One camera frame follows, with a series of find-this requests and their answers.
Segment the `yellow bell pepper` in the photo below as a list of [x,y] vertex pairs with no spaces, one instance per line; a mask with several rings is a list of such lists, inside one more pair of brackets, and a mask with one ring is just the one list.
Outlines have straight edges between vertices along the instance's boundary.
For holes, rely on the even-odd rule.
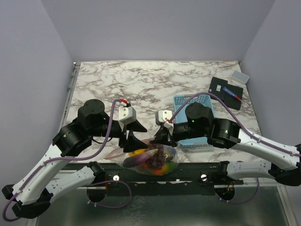
[[132,157],[132,156],[140,155],[144,152],[146,152],[146,149],[139,149],[139,150],[130,152],[128,155],[129,155],[129,157]]

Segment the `clear pink zip bag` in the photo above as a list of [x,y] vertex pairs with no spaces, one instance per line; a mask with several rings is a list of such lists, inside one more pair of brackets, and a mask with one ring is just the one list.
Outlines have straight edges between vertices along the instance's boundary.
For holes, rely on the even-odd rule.
[[104,159],[139,174],[162,176],[172,172],[181,162],[179,152],[167,145],[151,144],[150,140],[143,140],[148,145],[146,149],[137,149],[130,153],[122,148],[111,151]]

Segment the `red grape bunch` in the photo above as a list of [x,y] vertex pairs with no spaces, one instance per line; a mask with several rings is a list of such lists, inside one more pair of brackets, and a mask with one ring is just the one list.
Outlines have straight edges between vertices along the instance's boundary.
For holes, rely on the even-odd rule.
[[158,149],[158,152],[146,161],[146,164],[151,169],[161,169],[165,163],[164,148],[160,144],[149,144],[149,150]]

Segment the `small purple eggplant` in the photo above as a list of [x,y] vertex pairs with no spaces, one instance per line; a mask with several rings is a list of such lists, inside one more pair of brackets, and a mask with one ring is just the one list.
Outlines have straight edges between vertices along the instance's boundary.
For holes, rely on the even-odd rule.
[[125,168],[132,168],[132,167],[136,167],[144,162],[146,162],[149,158],[151,158],[154,154],[156,154],[158,152],[158,149],[152,149],[152,150],[148,150],[146,152],[134,155],[134,156],[130,156],[127,157],[122,165]]

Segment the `orange fruit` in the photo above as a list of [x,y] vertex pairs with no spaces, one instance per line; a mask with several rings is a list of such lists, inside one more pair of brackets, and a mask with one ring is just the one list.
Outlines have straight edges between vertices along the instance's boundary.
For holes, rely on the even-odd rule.
[[144,172],[146,175],[154,175],[154,176],[162,176],[165,174],[168,174],[172,172],[177,167],[176,162],[166,162],[161,169],[151,169],[147,166],[146,163],[142,163],[140,165],[142,172]]

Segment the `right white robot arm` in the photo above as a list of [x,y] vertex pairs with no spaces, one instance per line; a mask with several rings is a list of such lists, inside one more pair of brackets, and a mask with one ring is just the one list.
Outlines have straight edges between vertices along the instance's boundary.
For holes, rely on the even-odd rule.
[[215,118],[211,108],[194,102],[185,108],[186,122],[173,123],[171,115],[158,111],[157,133],[152,144],[176,147],[178,141],[206,137],[207,143],[221,149],[243,151],[260,158],[255,162],[228,162],[216,172],[221,184],[243,178],[271,178],[286,186],[301,184],[301,146],[284,145],[246,129],[237,120]]

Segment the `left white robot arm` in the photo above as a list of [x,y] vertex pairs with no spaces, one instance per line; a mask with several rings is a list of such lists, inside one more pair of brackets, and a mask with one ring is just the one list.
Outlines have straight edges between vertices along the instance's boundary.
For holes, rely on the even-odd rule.
[[61,127],[40,161],[18,183],[6,185],[2,193],[8,200],[2,217],[5,221],[33,219],[44,213],[51,203],[69,190],[103,182],[102,167],[90,162],[67,178],[52,182],[57,173],[71,161],[87,161],[98,156],[111,138],[119,139],[125,152],[146,148],[134,132],[147,132],[137,120],[136,111],[125,99],[115,99],[111,112],[98,99],[86,101],[77,117]]

